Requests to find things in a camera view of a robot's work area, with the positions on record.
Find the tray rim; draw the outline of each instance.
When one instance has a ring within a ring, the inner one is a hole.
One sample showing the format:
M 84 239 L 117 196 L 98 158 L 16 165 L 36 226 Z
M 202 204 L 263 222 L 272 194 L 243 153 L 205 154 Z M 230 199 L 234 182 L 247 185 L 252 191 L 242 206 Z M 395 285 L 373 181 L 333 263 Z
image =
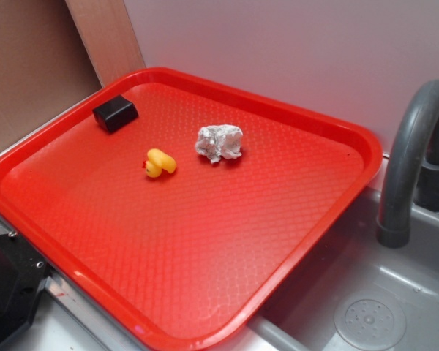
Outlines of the tray rim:
M 173 81 L 186 83 L 187 88 L 180 88 L 176 86 Z M 87 118 L 88 114 L 91 113 L 91 107 L 100 105 L 100 103 L 116 96 L 118 91 L 126 91 L 133 86 L 144 83 L 161 83 L 167 86 L 173 86 L 174 88 L 201 95 L 214 101 L 258 114 L 259 116 L 275 112 L 275 114 L 272 114 L 274 118 L 269 118 L 268 116 L 262 117 L 281 123 L 283 123 L 283 119 L 285 119 L 287 121 L 286 124 L 290 124 L 293 127 L 297 127 L 296 125 L 299 124 L 299 129 L 352 147 L 364 160 L 364 168 L 358 178 L 307 233 L 304 240 L 286 257 L 278 269 L 273 272 L 264 285 L 259 288 L 258 292 L 245 303 L 243 309 L 235 314 L 223 328 L 206 334 L 201 340 L 199 338 L 173 338 L 161 331 L 154 323 L 147 320 L 143 321 L 145 326 L 152 331 L 156 331 L 157 334 L 151 335 L 150 337 L 141 335 L 140 330 L 137 328 L 140 326 L 140 320 L 134 316 L 134 308 L 128 302 L 120 301 L 121 299 L 115 301 L 110 293 L 112 288 L 108 284 L 93 274 L 89 269 L 86 269 L 86 267 L 83 267 L 85 269 L 82 270 L 81 267 L 78 266 L 78 263 L 73 262 L 61 252 L 53 250 L 53 245 L 56 244 L 53 242 L 53 239 L 50 238 L 49 235 L 42 235 L 39 227 L 33 223 L 32 220 L 20 215 L 18 208 L 6 198 L 0 196 L 0 214 L 12 225 L 16 226 L 21 233 L 26 233 L 24 234 L 25 237 L 35 246 L 38 246 L 42 252 L 45 252 L 47 258 L 52 256 L 50 261 L 60 271 L 63 271 L 66 276 L 98 304 L 104 306 L 103 309 L 134 334 L 137 339 L 152 347 L 161 347 L 163 350 L 199 350 L 222 341 L 234 333 L 253 315 L 265 299 L 270 296 L 279 285 L 273 282 L 281 282 L 291 270 L 299 264 L 303 256 L 317 243 L 320 237 L 358 196 L 374 174 L 376 174 L 382 161 L 383 152 L 378 139 L 369 130 L 357 124 L 342 121 L 302 107 L 296 107 L 172 69 L 155 67 L 138 70 L 119 78 L 1 155 L 0 181 L 11 169 L 24 159 L 27 159 L 47 145 L 48 142 L 58 138 L 69 128 Z M 52 138 L 46 135 L 49 129 L 53 130 Z

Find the sink basin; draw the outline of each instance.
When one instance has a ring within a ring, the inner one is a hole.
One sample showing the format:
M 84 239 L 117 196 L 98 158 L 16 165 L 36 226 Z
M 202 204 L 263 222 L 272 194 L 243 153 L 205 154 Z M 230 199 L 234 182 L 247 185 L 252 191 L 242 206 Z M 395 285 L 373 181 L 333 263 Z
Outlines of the sink basin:
M 289 350 L 439 350 L 439 214 L 414 206 L 409 244 L 388 249 L 379 197 L 365 189 L 259 311 Z

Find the red tray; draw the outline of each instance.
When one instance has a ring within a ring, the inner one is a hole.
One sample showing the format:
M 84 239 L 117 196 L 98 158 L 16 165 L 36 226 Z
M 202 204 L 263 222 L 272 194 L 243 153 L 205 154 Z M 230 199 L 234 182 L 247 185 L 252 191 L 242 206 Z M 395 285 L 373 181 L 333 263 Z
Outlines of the red tray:
M 92 109 L 140 117 L 109 135 Z M 233 124 L 211 165 L 198 130 Z M 178 164 L 148 178 L 160 148 Z M 0 213 L 134 336 L 198 350 L 243 325 L 377 172 L 367 130 L 169 69 L 104 88 L 0 158 Z

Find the white wall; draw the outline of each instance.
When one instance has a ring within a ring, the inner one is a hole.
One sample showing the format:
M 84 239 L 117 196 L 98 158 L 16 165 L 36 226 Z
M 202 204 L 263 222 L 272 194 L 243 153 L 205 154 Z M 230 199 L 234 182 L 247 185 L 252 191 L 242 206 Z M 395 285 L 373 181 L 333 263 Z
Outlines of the white wall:
M 439 78 L 439 0 L 125 0 L 147 67 L 362 124 L 390 151 Z

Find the textured tray surface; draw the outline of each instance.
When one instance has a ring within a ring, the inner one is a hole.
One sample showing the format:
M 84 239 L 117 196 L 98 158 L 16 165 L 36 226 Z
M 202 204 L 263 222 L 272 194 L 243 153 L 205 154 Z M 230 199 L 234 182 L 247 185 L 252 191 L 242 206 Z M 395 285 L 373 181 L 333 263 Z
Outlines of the textured tray surface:
M 313 228 L 337 217 L 365 161 L 344 143 L 162 83 L 123 96 L 139 118 L 109 135 L 87 114 L 3 173 L 0 198 L 142 341 L 208 346 L 245 322 L 319 239 Z M 241 127 L 241 158 L 211 165 L 195 153 L 198 130 L 211 124 Z M 150 148 L 177 161 L 173 175 L 146 177 Z

